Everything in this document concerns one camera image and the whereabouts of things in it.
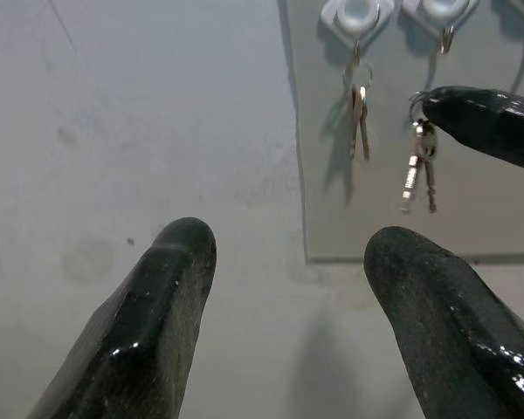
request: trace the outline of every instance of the key board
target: key board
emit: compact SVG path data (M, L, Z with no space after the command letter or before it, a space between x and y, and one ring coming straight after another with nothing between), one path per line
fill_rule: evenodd
M329 16L321 20L326 0L286 0L309 260L360 261L369 238L386 225L413 229L466 258L524 260L524 169L466 148L440 129L434 164L415 161L410 213L400 210L415 147L409 113L416 92L457 85L524 96L518 1L473 2L454 32L434 23L438 37L419 24L417 6L411 14L396 1L361 50L361 65L372 70L365 161L361 123L353 160L349 153L358 121L349 116L342 74L353 51L330 30Z

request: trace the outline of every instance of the key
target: key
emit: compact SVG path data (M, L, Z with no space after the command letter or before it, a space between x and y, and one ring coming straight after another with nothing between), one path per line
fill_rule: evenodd
M435 126L428 120L419 121L415 136L417 155L425 166L429 212L433 214L437 212L437 205L435 204L435 175L433 171L433 160L437 157L437 134L435 132Z
M403 201L401 210L405 214L410 213L411 202L416 194L417 175L419 175L419 169L421 168L422 163L423 161L419 158L417 153L410 156L410 168L408 169L408 175L405 178L402 193Z
M363 113L363 100L360 89L351 87L351 142L349 145L349 158L355 158L355 145L357 144L357 127L361 123Z
M367 136L367 113L369 112L367 108L367 88L361 86L359 88L359 93L362 98L362 111L361 117L359 118L359 123L361 125L361 138L363 143L363 157L365 161L369 161L369 137Z

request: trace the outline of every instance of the wall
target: wall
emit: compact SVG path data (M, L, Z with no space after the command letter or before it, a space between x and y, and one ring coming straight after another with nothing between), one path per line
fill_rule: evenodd
M0 419L180 216L218 242L182 418L422 417L361 267L305 266L276 3L0 0Z

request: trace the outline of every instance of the white plastic hook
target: white plastic hook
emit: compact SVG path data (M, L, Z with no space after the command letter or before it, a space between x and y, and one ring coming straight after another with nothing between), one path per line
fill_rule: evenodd
M470 0L423 0L422 5L431 19L448 23L460 17L469 3Z
M369 12L364 17L355 17L348 14L348 1L341 0L336 11L338 25L349 35L361 37L365 33L372 31L380 18L380 4L377 0L364 0Z

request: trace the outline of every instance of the white wall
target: white wall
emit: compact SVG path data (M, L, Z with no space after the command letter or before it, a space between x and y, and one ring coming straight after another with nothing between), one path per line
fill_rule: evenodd
M361 267L304 265L278 5L54 5L0 0L0 419L180 216L218 243L184 419L420 417Z

